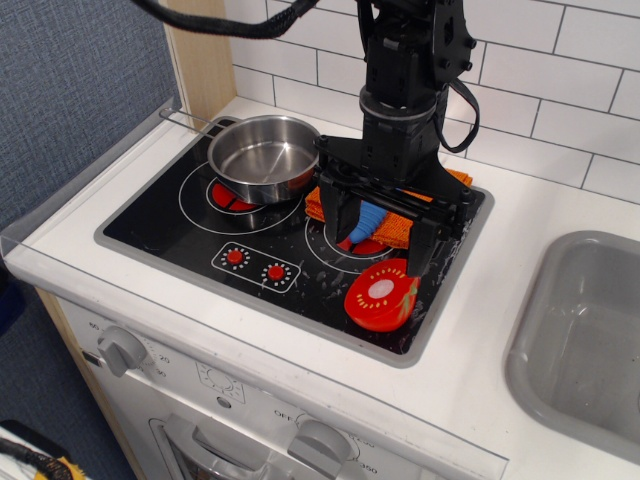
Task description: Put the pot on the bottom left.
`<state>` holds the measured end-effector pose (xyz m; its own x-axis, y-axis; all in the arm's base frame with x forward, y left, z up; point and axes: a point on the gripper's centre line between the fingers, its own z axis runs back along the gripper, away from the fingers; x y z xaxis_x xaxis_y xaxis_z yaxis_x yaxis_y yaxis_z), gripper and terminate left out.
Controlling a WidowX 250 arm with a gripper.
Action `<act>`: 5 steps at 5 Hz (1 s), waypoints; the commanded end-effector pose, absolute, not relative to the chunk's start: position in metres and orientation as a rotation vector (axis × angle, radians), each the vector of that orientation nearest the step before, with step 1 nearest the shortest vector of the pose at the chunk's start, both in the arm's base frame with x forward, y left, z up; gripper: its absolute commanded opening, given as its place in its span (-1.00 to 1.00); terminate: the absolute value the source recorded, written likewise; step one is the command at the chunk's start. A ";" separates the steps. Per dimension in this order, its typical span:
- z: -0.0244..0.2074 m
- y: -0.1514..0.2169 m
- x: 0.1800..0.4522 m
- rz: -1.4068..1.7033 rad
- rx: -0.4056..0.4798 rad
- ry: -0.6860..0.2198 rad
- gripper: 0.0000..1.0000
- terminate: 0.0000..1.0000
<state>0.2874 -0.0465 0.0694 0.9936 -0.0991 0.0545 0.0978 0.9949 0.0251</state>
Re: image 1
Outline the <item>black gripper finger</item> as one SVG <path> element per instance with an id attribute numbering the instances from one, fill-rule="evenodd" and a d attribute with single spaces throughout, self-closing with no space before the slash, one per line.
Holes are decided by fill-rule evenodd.
<path id="1" fill-rule="evenodd" d="M 443 224 L 435 220 L 422 219 L 413 223 L 407 254 L 408 276 L 422 277 L 425 274 L 443 232 Z"/>
<path id="2" fill-rule="evenodd" d="M 341 243 L 358 224 L 360 198 L 327 172 L 320 175 L 319 188 L 327 235 L 331 241 Z"/>

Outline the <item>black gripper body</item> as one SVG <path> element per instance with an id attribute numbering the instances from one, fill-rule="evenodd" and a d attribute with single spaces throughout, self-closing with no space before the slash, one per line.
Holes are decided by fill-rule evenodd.
<path id="1" fill-rule="evenodd" d="M 474 194 L 447 173 L 438 151 L 465 150 L 475 131 L 451 146 L 443 135 L 443 111 L 436 106 L 420 113 L 372 107 L 363 112 L 360 139 L 326 135 L 315 139 L 321 174 L 331 174 L 360 199 L 413 222 L 441 222 L 441 240 L 459 240 Z"/>

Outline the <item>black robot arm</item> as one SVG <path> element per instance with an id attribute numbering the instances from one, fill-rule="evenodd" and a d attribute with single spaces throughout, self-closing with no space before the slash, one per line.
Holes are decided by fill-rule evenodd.
<path id="1" fill-rule="evenodd" d="M 320 136 L 321 206 L 335 242 L 356 228 L 362 202 L 410 221 L 407 273 L 421 277 L 436 248 L 462 236 L 474 202 L 469 187 L 442 166 L 438 152 L 448 94 L 472 109 L 460 81 L 472 67 L 476 41 L 460 1 L 361 1 L 358 19 L 366 83 L 359 139 Z"/>

